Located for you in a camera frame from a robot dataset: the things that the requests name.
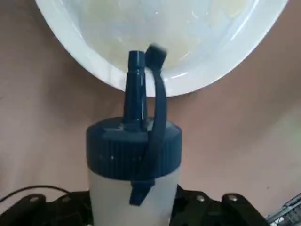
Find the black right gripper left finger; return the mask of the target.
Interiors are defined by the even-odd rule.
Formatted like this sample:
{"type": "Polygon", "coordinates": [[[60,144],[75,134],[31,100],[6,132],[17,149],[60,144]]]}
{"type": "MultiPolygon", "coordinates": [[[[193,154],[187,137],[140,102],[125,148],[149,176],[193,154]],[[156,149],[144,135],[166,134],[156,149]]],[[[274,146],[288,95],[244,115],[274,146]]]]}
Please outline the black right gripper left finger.
{"type": "Polygon", "coordinates": [[[0,215],[2,226],[91,226],[89,191],[64,194],[48,202],[43,194],[23,197],[0,215]]]}

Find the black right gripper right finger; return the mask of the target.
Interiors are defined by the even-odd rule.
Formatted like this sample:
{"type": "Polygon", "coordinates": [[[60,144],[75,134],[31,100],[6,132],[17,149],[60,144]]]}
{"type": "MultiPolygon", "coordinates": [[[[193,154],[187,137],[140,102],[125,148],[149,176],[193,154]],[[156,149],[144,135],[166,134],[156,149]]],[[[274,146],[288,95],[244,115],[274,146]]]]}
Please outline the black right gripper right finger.
{"type": "Polygon", "coordinates": [[[242,195],[228,193],[220,201],[201,191],[177,187],[172,210],[174,226],[269,226],[262,214],[242,195]]]}

